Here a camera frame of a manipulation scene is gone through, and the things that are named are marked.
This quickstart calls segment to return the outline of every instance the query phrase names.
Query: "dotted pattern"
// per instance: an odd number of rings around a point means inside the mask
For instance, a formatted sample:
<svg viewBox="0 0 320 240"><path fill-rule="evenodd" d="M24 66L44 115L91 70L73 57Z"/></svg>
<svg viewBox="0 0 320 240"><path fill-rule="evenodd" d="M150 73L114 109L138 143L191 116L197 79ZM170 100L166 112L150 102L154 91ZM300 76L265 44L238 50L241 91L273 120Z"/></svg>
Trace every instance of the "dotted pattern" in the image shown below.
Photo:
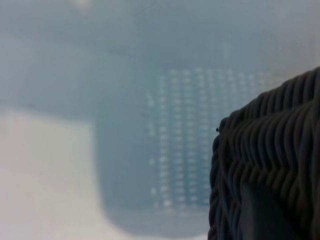
<svg viewBox="0 0 320 240"><path fill-rule="evenodd" d="M155 208L208 206L212 141L220 120L262 90L282 82L267 73L232 69L171 69L157 78L155 101L146 93L158 118L149 122L149 136L158 145L150 168L158 169L150 194Z"/></svg>

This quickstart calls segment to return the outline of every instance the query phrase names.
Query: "blurry background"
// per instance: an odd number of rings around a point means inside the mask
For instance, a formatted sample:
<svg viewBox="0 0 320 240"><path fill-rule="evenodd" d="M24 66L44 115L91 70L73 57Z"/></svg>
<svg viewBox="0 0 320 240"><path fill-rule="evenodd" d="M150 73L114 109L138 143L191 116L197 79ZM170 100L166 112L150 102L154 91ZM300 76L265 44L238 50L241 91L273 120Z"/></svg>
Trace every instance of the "blurry background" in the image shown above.
<svg viewBox="0 0 320 240"><path fill-rule="evenodd" d="M206 239L215 129L319 64L318 9L0 1L0 238Z"/></svg>

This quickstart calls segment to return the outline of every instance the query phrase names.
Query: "wicker weave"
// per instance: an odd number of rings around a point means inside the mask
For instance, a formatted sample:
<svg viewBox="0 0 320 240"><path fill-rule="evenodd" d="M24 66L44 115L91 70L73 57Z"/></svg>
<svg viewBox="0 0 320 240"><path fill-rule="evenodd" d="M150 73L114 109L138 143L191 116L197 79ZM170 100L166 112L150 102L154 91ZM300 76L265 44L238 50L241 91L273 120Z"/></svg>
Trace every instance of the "wicker weave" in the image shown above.
<svg viewBox="0 0 320 240"><path fill-rule="evenodd" d="M224 118L213 142L209 240L242 239L242 185L260 183L303 239L320 239L320 68Z"/></svg>

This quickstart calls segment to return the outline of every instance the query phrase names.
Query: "gray-blue surface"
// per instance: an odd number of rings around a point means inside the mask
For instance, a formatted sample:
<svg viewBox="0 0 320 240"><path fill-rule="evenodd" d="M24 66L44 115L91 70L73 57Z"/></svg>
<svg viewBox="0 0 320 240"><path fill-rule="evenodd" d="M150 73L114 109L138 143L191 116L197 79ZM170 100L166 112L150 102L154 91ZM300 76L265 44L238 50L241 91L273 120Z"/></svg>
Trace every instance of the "gray-blue surface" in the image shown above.
<svg viewBox="0 0 320 240"><path fill-rule="evenodd" d="M319 20L312 0L2 0L0 100L95 122L118 227L196 236L216 127L317 65Z"/></svg>

